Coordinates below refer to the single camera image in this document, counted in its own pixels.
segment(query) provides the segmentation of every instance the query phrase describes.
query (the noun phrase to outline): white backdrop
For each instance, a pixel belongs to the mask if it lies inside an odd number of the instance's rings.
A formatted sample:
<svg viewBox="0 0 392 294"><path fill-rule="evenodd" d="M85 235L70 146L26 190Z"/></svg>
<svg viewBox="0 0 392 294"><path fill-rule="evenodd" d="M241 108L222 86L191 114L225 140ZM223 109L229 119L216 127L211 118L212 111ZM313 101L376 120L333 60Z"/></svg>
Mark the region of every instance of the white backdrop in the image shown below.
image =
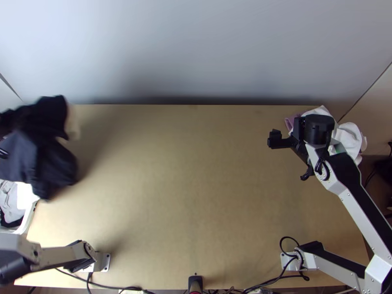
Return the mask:
<svg viewBox="0 0 392 294"><path fill-rule="evenodd" d="M324 103L339 118L392 60L391 11L390 0L2 1L0 72L25 101Z"/></svg>

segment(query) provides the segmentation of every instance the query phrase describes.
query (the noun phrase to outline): tan table surface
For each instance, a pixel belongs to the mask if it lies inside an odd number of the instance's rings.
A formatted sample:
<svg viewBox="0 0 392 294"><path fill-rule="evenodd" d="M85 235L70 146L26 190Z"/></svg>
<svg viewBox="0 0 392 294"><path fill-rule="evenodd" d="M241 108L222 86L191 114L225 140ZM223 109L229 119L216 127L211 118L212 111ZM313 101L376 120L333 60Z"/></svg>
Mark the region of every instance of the tan table surface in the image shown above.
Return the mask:
<svg viewBox="0 0 392 294"><path fill-rule="evenodd" d="M109 272L93 281L145 289L185 289L195 272L207 289L261 283L281 272L286 235L366 264L338 197L314 177L300 181L306 166L291 150L267 147L272 128L287 134L284 117L312 108L79 105L82 138L69 147L82 179L38 204L27 238L86 240L112 253ZM322 272L310 277L276 287L340 284ZM53 269L16 284L85 287Z"/></svg>

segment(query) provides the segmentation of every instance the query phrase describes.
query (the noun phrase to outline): black garment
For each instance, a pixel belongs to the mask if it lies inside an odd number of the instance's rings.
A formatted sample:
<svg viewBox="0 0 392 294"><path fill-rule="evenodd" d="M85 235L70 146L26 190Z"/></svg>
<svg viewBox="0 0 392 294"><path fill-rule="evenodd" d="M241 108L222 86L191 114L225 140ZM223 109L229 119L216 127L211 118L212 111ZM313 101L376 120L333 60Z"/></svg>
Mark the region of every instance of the black garment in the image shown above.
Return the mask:
<svg viewBox="0 0 392 294"><path fill-rule="evenodd" d="M7 159L0 159L1 179L31 184L34 194L44 199L76 183L76 158L55 138L68 139L67 109L64 97L55 96L0 114L0 130L11 131L0 142L8 152Z"/></svg>
<svg viewBox="0 0 392 294"><path fill-rule="evenodd" d="M1 218L1 220L0 220L1 226L5 227L5 228L14 228L14 227L20 226L23 221L23 217L21 217L18 220L7 223L4 218L4 212L1 209L0 209L0 218Z"/></svg>

